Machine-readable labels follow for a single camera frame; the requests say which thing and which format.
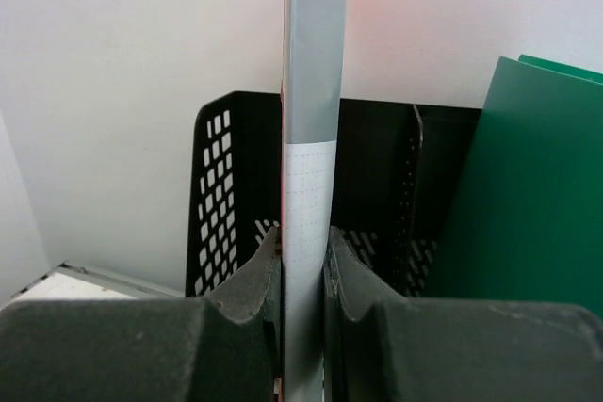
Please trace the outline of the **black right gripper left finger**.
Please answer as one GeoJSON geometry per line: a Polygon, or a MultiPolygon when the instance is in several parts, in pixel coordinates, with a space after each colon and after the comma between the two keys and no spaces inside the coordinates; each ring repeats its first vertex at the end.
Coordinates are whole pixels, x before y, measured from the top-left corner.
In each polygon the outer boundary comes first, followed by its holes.
{"type": "Polygon", "coordinates": [[[270,401],[280,231],[203,297],[29,300],[1,312],[5,401],[270,401]]]}

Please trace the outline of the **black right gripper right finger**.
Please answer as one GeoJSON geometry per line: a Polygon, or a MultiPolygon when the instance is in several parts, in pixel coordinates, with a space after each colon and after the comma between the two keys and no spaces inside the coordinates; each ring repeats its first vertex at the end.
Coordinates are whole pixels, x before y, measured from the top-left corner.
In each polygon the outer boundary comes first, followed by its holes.
{"type": "Polygon", "coordinates": [[[328,401],[602,397],[602,323],[582,307],[404,297],[338,229],[323,269],[328,401]]]}

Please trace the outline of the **green plastic folder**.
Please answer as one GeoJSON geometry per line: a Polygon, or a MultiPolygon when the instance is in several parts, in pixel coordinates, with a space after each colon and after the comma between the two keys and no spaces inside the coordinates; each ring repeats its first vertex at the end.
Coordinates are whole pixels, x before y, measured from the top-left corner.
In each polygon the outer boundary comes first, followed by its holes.
{"type": "Polygon", "coordinates": [[[602,312],[602,76],[501,58],[424,293],[602,312]]]}

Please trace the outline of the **red plastic folder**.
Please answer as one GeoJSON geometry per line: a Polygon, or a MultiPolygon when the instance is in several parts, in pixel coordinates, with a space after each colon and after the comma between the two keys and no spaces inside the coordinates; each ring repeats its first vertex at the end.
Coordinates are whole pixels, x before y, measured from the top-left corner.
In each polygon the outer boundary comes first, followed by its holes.
{"type": "Polygon", "coordinates": [[[285,0],[284,401],[322,398],[322,268],[334,190],[346,1],[285,0]]]}

